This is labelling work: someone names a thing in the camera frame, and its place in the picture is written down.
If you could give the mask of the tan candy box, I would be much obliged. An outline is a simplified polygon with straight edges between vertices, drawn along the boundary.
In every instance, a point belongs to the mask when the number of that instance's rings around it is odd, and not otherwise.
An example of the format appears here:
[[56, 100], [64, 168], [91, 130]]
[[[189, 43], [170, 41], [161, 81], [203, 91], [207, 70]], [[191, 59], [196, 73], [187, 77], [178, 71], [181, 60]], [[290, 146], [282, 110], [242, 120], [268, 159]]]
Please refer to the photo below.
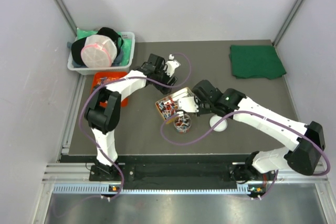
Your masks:
[[178, 108], [178, 99], [183, 97], [195, 96], [190, 88], [182, 88], [168, 96], [156, 101], [155, 106], [166, 124], [173, 123], [174, 119], [186, 113]]

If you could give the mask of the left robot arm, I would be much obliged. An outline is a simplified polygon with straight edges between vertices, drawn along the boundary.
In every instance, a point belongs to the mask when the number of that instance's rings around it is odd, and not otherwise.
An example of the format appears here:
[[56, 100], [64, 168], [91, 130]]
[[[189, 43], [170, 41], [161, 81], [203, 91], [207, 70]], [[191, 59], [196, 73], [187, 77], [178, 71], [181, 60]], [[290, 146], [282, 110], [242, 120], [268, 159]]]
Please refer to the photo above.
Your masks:
[[114, 131], [120, 121], [121, 102], [149, 83], [162, 94], [168, 94], [177, 81], [174, 73], [180, 65], [173, 55], [169, 55], [169, 59], [165, 60], [150, 54], [146, 62], [131, 70], [125, 77], [95, 89], [84, 112], [84, 118], [93, 132], [97, 147], [90, 181], [113, 181], [120, 176], [116, 165], [118, 154], [115, 149]]

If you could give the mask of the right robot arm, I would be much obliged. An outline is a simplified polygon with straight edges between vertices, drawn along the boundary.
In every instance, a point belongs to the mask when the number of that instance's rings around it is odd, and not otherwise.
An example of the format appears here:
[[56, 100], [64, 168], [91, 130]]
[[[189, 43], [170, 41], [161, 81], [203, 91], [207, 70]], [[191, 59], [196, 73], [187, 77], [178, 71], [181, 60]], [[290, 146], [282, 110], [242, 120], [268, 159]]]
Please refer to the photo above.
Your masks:
[[245, 162], [245, 174], [252, 180], [272, 170], [292, 169], [316, 176], [316, 166], [325, 149], [321, 124], [290, 120], [254, 102], [235, 89], [221, 92], [208, 80], [193, 89], [198, 115], [213, 113], [223, 118], [245, 123], [280, 142], [283, 147], [272, 151], [255, 151]]

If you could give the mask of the clear plastic cup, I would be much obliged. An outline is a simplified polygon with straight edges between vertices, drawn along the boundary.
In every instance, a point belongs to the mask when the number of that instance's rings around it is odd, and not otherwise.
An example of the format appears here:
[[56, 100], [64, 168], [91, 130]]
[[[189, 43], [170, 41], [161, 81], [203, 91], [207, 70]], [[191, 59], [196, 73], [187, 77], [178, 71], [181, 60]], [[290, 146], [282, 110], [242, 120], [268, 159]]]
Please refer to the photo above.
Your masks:
[[186, 133], [191, 128], [192, 120], [188, 114], [183, 114], [174, 119], [173, 123], [178, 132]]

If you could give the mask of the white round lid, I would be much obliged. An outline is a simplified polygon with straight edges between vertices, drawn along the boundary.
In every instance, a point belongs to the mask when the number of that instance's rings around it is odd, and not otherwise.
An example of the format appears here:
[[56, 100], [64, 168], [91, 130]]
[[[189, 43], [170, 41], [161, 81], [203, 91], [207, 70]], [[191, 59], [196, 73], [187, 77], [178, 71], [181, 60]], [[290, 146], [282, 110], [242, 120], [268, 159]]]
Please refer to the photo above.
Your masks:
[[228, 123], [227, 120], [222, 120], [222, 117], [218, 115], [213, 115], [209, 120], [210, 127], [216, 127], [214, 128], [214, 131], [216, 132], [222, 132], [227, 129]]

